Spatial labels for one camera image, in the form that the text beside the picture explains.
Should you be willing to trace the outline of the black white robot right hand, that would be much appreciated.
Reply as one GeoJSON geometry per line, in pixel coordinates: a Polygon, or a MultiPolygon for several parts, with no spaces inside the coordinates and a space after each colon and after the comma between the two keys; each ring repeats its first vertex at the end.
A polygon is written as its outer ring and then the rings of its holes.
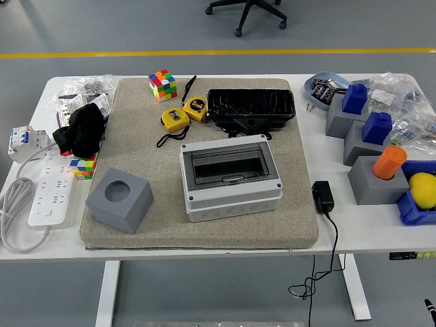
{"type": "Polygon", "coordinates": [[[436,308],[433,305],[433,303],[429,299],[424,300],[425,306],[427,310],[429,311],[432,321],[434,323],[434,326],[436,326],[436,308]]]}

